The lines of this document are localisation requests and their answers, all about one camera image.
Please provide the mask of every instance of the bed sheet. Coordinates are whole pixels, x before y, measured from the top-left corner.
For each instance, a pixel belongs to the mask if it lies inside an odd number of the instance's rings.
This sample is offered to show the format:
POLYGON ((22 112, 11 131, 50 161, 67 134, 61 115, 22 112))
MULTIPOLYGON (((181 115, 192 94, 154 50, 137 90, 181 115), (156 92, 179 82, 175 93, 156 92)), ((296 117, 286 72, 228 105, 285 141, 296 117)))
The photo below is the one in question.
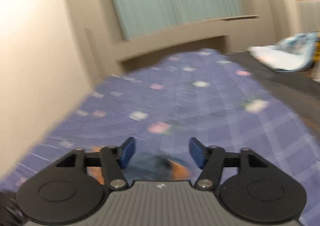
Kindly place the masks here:
MULTIPOLYGON (((251 148, 302 183, 308 202, 301 222, 320 225, 320 148, 300 118, 246 70, 212 49, 175 54, 156 66, 106 79, 84 103, 3 178, 17 190, 73 148, 119 145, 167 153, 200 174, 188 153, 190 137, 238 152, 251 148)), ((223 179, 234 174, 225 169, 223 179)))

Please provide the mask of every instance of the screw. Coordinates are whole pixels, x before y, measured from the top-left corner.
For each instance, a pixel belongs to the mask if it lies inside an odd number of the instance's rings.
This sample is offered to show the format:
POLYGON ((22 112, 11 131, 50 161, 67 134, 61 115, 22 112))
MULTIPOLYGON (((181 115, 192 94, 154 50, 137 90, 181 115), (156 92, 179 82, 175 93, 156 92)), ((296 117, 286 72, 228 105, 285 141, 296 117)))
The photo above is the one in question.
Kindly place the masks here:
POLYGON ((121 179, 115 179, 110 182, 110 185, 114 188, 122 188, 125 186, 125 181, 121 179))
POLYGON ((208 188, 210 186, 212 186, 212 181, 208 180, 208 179, 202 179, 200 181, 197 182, 198 186, 202 187, 202 188, 208 188))

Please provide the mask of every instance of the plaid pattern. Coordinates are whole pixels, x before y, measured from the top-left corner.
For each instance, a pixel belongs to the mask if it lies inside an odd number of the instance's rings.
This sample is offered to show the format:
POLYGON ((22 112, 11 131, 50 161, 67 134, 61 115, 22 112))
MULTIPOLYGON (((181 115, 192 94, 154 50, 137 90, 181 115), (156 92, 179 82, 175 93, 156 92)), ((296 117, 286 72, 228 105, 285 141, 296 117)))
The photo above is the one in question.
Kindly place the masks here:
MULTIPOLYGON (((243 69, 225 60, 228 58, 216 51, 203 49, 200 53, 176 54, 128 76, 107 79, 80 111, 17 163, 1 188, 17 190, 27 178, 72 148, 89 151, 95 146, 119 145, 129 136, 136 138, 137 152, 166 152, 185 161, 194 181, 201 171, 188 153, 188 139, 196 137, 205 145, 218 145, 227 151, 251 148, 293 176, 308 193, 302 223, 320 225, 317 141, 290 108, 253 78, 237 75, 236 71, 243 69), (203 87, 196 87, 195 81, 203 82, 199 83, 203 87), (150 88, 151 84, 161 85, 153 86, 161 89, 150 88), (252 97, 268 101, 267 108, 256 114, 246 112, 243 102, 252 97), (140 116, 133 120, 130 117, 135 111, 140 116), (165 133, 148 130, 159 122, 170 129, 165 133)), ((222 181, 235 173, 225 170, 222 181)))

